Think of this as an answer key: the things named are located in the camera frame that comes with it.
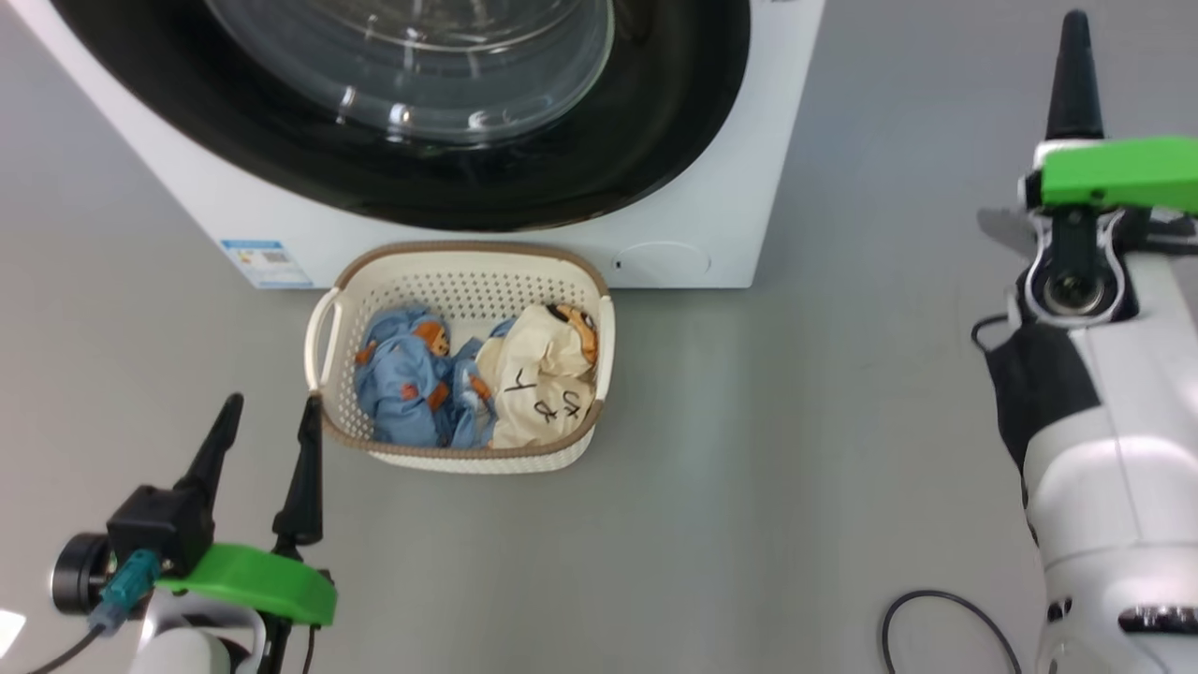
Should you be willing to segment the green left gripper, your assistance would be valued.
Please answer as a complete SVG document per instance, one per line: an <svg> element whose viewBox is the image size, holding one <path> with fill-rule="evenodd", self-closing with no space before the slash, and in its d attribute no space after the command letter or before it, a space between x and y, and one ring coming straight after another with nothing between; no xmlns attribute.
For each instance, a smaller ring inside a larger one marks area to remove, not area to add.
<svg viewBox="0 0 1198 674"><path fill-rule="evenodd" d="M237 439L244 397L231 393L214 418L175 491L217 494L226 453ZM276 548L300 548L323 540L323 403L308 397L300 430L300 455L284 506L273 521ZM155 583L168 593L196 593L234 606L261 611L296 624L334 623L338 590L316 567L244 545L213 545L184 577Z"/></svg>

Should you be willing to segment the cream perforated laundry basket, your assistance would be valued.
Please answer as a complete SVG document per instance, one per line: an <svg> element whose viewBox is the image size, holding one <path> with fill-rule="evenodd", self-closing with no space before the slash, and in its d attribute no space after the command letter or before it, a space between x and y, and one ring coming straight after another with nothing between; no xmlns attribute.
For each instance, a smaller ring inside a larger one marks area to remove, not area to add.
<svg viewBox="0 0 1198 674"><path fill-rule="evenodd" d="M373 441L373 423L353 391L353 353L374 315L423 304L446 320L454 340L483 338L524 306L551 300L595 318L595 400L581 425L545 447L452 449ZM321 397L323 431L385 463L450 474L520 475L559 470L582 456L603 415L615 362L616 312L603 273L583 257L544 245L415 242L357 257L326 291L308 321L304 375Z"/></svg>

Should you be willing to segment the round white filter cover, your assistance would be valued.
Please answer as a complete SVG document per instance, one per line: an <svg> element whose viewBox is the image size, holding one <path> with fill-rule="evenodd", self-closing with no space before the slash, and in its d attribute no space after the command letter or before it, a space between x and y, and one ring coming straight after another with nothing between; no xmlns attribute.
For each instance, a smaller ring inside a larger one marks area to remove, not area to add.
<svg viewBox="0 0 1198 674"><path fill-rule="evenodd" d="M642 242L615 255L612 268L627 286L692 286L710 268L710 256L683 242Z"/></svg>

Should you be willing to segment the blue energy label sticker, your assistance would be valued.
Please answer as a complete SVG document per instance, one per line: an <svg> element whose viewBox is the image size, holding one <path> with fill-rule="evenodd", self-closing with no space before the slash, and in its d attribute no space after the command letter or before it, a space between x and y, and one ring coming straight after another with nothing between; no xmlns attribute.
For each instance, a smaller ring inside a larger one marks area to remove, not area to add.
<svg viewBox="0 0 1198 674"><path fill-rule="evenodd" d="M253 287L258 289L308 289L311 277L288 253L280 242L256 239L220 239L228 260L242 272Z"/></svg>

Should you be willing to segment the black glass washing machine door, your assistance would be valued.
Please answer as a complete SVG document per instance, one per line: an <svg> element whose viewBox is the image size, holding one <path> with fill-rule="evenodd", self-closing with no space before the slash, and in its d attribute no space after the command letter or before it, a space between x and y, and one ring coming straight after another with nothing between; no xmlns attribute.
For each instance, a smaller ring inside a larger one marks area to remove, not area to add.
<svg viewBox="0 0 1198 674"><path fill-rule="evenodd" d="M748 0L49 0L128 93L329 208L512 233L636 204L710 145Z"/></svg>

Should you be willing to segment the cream bear face garment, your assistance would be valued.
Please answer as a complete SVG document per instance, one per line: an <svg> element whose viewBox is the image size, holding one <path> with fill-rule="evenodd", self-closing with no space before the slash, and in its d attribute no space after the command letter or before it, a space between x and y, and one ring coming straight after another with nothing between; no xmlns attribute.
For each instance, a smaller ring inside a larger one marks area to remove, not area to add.
<svg viewBox="0 0 1198 674"><path fill-rule="evenodd" d="M490 391L489 447L545 447L581 426L594 401L595 326L573 304L531 304L482 345L474 366Z"/></svg>

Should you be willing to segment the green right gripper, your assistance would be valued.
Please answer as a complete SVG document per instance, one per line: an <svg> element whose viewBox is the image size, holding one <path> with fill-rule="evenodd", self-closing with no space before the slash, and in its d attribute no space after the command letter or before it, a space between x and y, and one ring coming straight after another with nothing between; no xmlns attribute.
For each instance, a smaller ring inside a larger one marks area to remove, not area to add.
<svg viewBox="0 0 1198 674"><path fill-rule="evenodd" d="M1024 176L1024 210L1170 210L1198 214L1198 138L1105 139L1089 17L1061 18L1045 142Z"/></svg>

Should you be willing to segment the white front-load washing machine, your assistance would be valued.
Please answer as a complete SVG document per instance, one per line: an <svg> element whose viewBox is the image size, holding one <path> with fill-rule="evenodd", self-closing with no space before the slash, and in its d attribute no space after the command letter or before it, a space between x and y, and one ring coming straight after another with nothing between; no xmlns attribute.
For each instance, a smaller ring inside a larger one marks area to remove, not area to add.
<svg viewBox="0 0 1198 674"><path fill-rule="evenodd" d="M6 4L214 244L280 242L313 287L333 286L355 257L380 245L471 239L565 249L615 287L637 287L613 271L617 253L642 242L683 242L710 256L709 271L689 287L751 286L825 10L825 0L748 0L749 55L736 103L710 145L662 188L627 208L563 227L478 233L381 221L258 180L138 102L49 0Z"/></svg>

